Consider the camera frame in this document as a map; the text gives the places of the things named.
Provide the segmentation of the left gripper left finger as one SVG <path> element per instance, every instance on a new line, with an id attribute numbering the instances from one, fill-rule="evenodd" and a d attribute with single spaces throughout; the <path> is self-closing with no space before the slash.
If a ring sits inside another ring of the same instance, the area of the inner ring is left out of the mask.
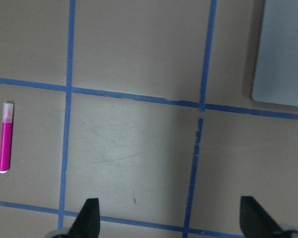
<path id="1" fill-rule="evenodd" d="M 67 233 L 68 238 L 97 238 L 100 233 L 99 199 L 85 201 L 76 220 Z"/>

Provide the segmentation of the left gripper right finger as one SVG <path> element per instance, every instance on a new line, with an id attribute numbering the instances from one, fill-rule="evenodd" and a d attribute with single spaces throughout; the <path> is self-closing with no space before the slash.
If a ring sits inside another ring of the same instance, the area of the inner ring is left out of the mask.
<path id="1" fill-rule="evenodd" d="M 240 229 L 246 238 L 277 238 L 281 227 L 252 196 L 240 198 Z"/>

